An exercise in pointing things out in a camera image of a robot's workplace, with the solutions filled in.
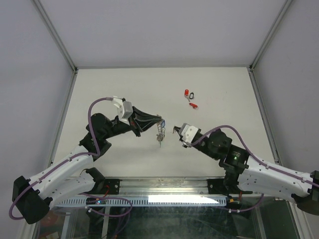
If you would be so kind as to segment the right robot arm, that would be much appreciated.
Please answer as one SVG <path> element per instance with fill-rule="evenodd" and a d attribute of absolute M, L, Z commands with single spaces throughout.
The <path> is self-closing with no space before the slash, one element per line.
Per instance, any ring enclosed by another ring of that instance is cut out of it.
<path fill-rule="evenodd" d="M 232 143 L 232 138 L 216 127 L 205 134 L 187 123 L 174 126 L 183 147 L 193 147 L 218 161 L 225 171 L 222 185 L 213 189 L 225 196 L 239 193 L 261 193 L 296 204 L 303 212 L 319 214 L 319 172 L 304 173 L 268 162 L 254 155 L 243 144 Z"/>

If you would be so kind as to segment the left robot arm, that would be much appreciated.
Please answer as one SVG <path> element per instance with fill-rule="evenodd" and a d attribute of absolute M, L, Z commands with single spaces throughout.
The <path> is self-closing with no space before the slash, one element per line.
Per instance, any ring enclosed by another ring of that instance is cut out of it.
<path fill-rule="evenodd" d="M 111 143 L 107 140 L 130 131 L 140 137 L 161 121 L 162 117 L 144 113 L 136 107 L 129 109 L 124 118 L 109 119 L 102 113 L 90 115 L 86 127 L 88 133 L 64 159 L 29 178 L 19 176 L 15 179 L 9 217 L 25 220 L 31 225 L 69 197 L 102 192 L 105 177 L 95 167 L 88 166 L 110 149 Z M 20 218 L 13 215 L 14 208 L 20 212 Z"/>

